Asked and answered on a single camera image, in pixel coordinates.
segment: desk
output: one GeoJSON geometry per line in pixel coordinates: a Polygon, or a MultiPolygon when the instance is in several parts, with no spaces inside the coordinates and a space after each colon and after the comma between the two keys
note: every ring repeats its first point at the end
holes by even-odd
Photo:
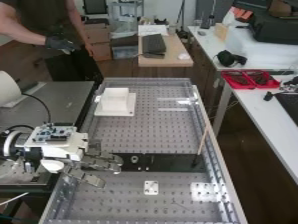
{"type": "MultiPolygon", "coordinates": [[[[80,128],[86,117],[94,82],[50,82],[34,95],[47,104],[54,122],[76,123],[80,128]]],[[[47,120],[47,111],[36,100],[27,98],[14,108],[0,108],[0,131],[26,124],[36,127],[47,120]]],[[[11,162],[2,162],[0,176],[11,169],[11,162]]],[[[23,165],[0,179],[0,192],[43,192],[50,190],[51,175],[44,169],[32,182],[34,174],[23,173],[23,165]]]]}
{"type": "MultiPolygon", "coordinates": [[[[164,59],[145,58],[143,55],[139,56],[140,67],[193,67],[193,59],[180,60],[179,56],[181,53],[188,53],[184,44],[177,36],[164,36],[167,53],[164,59]]],[[[143,37],[139,37],[139,54],[143,54],[143,37]]]]}
{"type": "Polygon", "coordinates": [[[130,87],[130,91],[137,93],[136,115],[95,117],[98,105],[94,103],[83,131],[94,139],[102,139],[104,151],[122,152],[123,156],[130,153],[130,160],[119,175],[95,171],[94,174],[107,180],[104,191],[62,176],[40,224],[144,224],[147,220],[149,224],[175,221],[247,224],[200,93],[189,79],[110,78],[99,94],[108,87],[130,87]],[[181,172],[177,170],[181,168],[171,166],[172,172],[155,170],[156,161],[165,155],[164,163],[173,161],[173,157],[185,160],[188,155],[193,161],[205,127],[211,131],[200,157],[207,169],[181,172]],[[126,170],[132,155],[140,159],[126,170]],[[144,194],[145,180],[159,181],[159,195],[144,194]],[[197,201],[189,194],[193,184],[203,191],[212,189],[207,193],[192,190],[193,195],[203,197],[197,201]]]}
{"type": "MultiPolygon", "coordinates": [[[[275,76],[279,81],[289,81],[293,75],[275,76]]],[[[251,116],[264,138],[267,139],[277,157],[286,167],[294,181],[298,184],[298,126],[292,120],[288,112],[281,106],[276,97],[267,102],[264,97],[272,91],[281,92],[279,89],[255,89],[255,90],[236,90],[225,83],[224,95],[229,97],[233,93],[237,97],[248,115],[251,116]]],[[[225,103],[220,104],[217,118],[215,121],[215,132],[219,133],[221,128],[221,119],[224,117],[227,107],[225,103]]]]}
{"type": "MultiPolygon", "coordinates": [[[[233,68],[228,68],[221,65],[216,55],[227,50],[225,42],[216,36],[215,34],[215,27],[212,27],[209,30],[203,30],[207,33],[207,36],[200,36],[197,34],[199,27],[189,26],[189,31],[193,37],[196,38],[205,55],[208,56],[208,59],[211,60],[215,68],[216,68],[216,74],[215,74],[215,83],[219,83],[219,81],[223,82],[221,80],[221,71],[224,70],[248,70],[248,69],[256,69],[256,70],[265,70],[265,71],[281,71],[281,70],[289,70],[289,65],[280,65],[280,64],[265,64],[265,63],[252,63],[248,60],[248,63],[243,66],[237,64],[233,68]]],[[[216,95],[217,95],[217,89],[219,84],[213,85],[215,91],[211,97],[211,102],[208,103],[208,106],[211,106],[209,109],[209,114],[212,112],[212,106],[215,105],[215,100],[216,100],[216,95]]]]}

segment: person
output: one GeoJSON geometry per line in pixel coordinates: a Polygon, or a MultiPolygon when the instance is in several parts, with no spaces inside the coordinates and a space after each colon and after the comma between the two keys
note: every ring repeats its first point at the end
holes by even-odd
{"type": "Polygon", "coordinates": [[[103,82],[75,0],[0,0],[0,34],[43,48],[54,81],[103,82]]]}

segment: white cable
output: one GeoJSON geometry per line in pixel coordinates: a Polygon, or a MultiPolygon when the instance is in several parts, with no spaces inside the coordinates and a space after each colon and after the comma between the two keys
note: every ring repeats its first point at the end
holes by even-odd
{"type": "Polygon", "coordinates": [[[27,193],[24,193],[24,194],[22,194],[22,195],[16,196],[15,198],[12,198],[12,199],[4,201],[4,202],[0,204],[0,206],[8,204],[10,202],[15,201],[16,199],[24,197],[27,194],[30,194],[30,192],[27,192],[27,193]]]}

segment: black cable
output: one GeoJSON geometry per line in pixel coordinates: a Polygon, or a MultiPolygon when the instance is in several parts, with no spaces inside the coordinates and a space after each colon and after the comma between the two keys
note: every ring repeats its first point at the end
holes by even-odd
{"type": "Polygon", "coordinates": [[[31,130],[35,130],[35,128],[31,127],[30,125],[24,125],[24,124],[22,124],[22,125],[14,125],[14,126],[11,126],[10,128],[7,128],[4,132],[0,133],[0,136],[2,136],[2,137],[3,137],[3,136],[6,137],[6,135],[7,135],[7,131],[11,131],[11,130],[15,129],[15,128],[28,128],[28,129],[31,129],[31,130]]]}
{"type": "Polygon", "coordinates": [[[48,106],[46,105],[46,103],[44,103],[38,97],[35,97],[35,96],[32,96],[32,95],[30,95],[30,94],[22,93],[22,95],[28,96],[28,97],[36,99],[36,100],[43,104],[43,106],[44,106],[44,108],[46,108],[46,110],[47,110],[47,113],[48,113],[48,123],[51,123],[51,120],[52,120],[52,118],[51,118],[51,112],[50,112],[50,108],[48,108],[48,106]]]}
{"type": "Polygon", "coordinates": [[[11,127],[7,129],[7,131],[12,130],[14,128],[28,128],[28,129],[31,129],[31,130],[35,130],[35,128],[31,127],[30,125],[24,125],[24,124],[22,124],[22,125],[14,125],[14,126],[11,126],[11,127]]]}

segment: paper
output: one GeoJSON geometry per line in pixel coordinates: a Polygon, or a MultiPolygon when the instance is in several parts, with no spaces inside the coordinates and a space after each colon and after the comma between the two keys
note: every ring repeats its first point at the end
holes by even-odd
{"type": "Polygon", "coordinates": [[[161,34],[169,36],[165,25],[143,25],[139,26],[139,36],[148,36],[153,34],[161,34]]]}

